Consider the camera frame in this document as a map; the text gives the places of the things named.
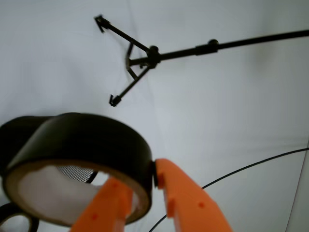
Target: white backdrop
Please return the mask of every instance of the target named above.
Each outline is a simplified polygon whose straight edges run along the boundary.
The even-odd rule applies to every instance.
[[[201,186],[304,148],[308,38],[165,61],[113,108],[109,95],[132,81],[124,67],[128,43],[101,34],[93,17],[102,13],[146,46],[168,52],[212,38],[224,43],[308,29],[308,7],[306,0],[1,0],[0,123],[64,112],[110,116],[137,130],[154,158],[174,161]],[[303,158],[262,164],[208,193],[234,231],[285,231]],[[147,232],[164,214],[163,194],[154,190],[149,214],[126,231]],[[42,222],[39,231],[68,229]],[[171,220],[154,232],[168,231]]]

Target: roll of tape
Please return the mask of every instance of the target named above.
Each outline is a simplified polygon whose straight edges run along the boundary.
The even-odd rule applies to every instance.
[[[103,171],[132,188],[135,207],[127,224],[149,211],[153,175],[149,146],[130,127],[97,115],[71,113],[43,122],[6,167],[4,191],[30,215],[71,226],[98,187],[65,177],[56,168],[64,165]]]
[[[39,227],[39,220],[35,217],[31,217],[30,215],[26,214],[22,209],[20,209],[14,203],[7,203],[5,205],[0,206],[0,231],[5,232],[6,228],[2,228],[2,225],[9,219],[16,217],[16,216],[23,216],[27,218],[28,223],[26,226],[28,227],[27,232],[36,232]],[[16,222],[13,222],[14,229],[18,229],[21,226],[22,231],[24,230],[25,225],[18,225]]]

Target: black wire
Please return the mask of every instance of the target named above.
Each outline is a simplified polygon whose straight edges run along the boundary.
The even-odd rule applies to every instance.
[[[253,163],[253,164],[250,164],[250,165],[248,165],[248,166],[246,166],[246,167],[237,169],[236,171],[233,171],[233,172],[231,172],[231,173],[229,173],[229,174],[226,174],[226,175],[224,175],[224,176],[222,176],[222,177],[220,177],[220,178],[218,178],[218,179],[216,179],[216,180],[210,182],[209,184],[207,184],[207,185],[205,185],[204,187],[202,187],[202,189],[205,189],[205,188],[209,187],[210,185],[213,185],[213,184],[217,183],[218,181],[220,181],[220,180],[222,180],[222,179],[224,179],[224,178],[229,177],[230,175],[239,173],[240,171],[243,171],[243,170],[245,170],[245,169],[251,168],[251,167],[253,167],[253,166],[255,166],[255,165],[258,165],[258,164],[261,164],[261,163],[264,163],[264,162],[267,162],[267,161],[270,161],[270,160],[274,160],[274,159],[280,158],[280,157],[282,157],[282,156],[287,156],[287,155],[290,155],[290,154],[294,154],[294,153],[302,152],[302,151],[308,151],[308,150],[309,150],[309,147],[303,148],[303,149],[299,149],[299,150],[289,151],[289,152],[286,152],[286,153],[283,153],[283,154],[280,154],[280,155],[277,155],[277,156],[273,156],[273,157],[264,159],[264,160],[262,160],[262,161],[259,161],[259,162]],[[153,231],[165,218],[166,218],[166,215],[165,215],[164,217],[162,217],[162,218],[149,230],[149,232],[152,232],[152,231]]]

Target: orange clamp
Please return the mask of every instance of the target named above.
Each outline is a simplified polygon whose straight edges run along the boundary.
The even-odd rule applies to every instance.
[[[70,232],[123,232],[131,213],[133,191],[119,180],[109,178]]]
[[[176,232],[232,232],[217,203],[184,171],[167,159],[157,159],[155,165]]]

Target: black metal stand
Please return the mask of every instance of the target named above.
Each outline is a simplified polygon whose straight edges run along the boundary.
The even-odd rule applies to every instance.
[[[162,60],[181,58],[181,57],[187,57],[187,56],[193,56],[193,55],[199,56],[199,55],[205,55],[205,54],[210,54],[210,53],[216,53],[218,52],[218,50],[225,49],[225,48],[309,36],[309,30],[303,30],[303,31],[288,32],[284,34],[270,35],[270,36],[264,36],[264,37],[258,37],[258,38],[253,38],[253,39],[240,40],[240,41],[222,43],[222,44],[219,44],[217,40],[212,39],[208,42],[208,44],[196,46],[190,49],[160,54],[158,47],[151,46],[147,48],[140,42],[134,40],[132,37],[128,36],[127,34],[123,33],[119,29],[112,26],[108,20],[103,18],[102,15],[95,17],[95,21],[102,33],[104,32],[103,28],[109,29],[130,42],[129,49],[126,54],[126,69],[129,72],[129,74],[133,77],[134,81],[121,94],[117,95],[116,97],[113,97],[113,95],[111,95],[109,103],[111,106],[114,106],[114,107],[121,101],[121,98],[133,86],[135,86],[135,84],[150,69],[154,69],[157,66],[157,64],[160,63]],[[139,59],[130,59],[130,55],[131,55],[134,45],[136,47],[139,47],[143,51],[145,51],[147,57],[143,57]],[[134,65],[139,65],[141,68],[143,68],[143,66],[146,66],[147,68],[144,69],[139,76],[137,76],[131,69],[131,66],[134,66]]]

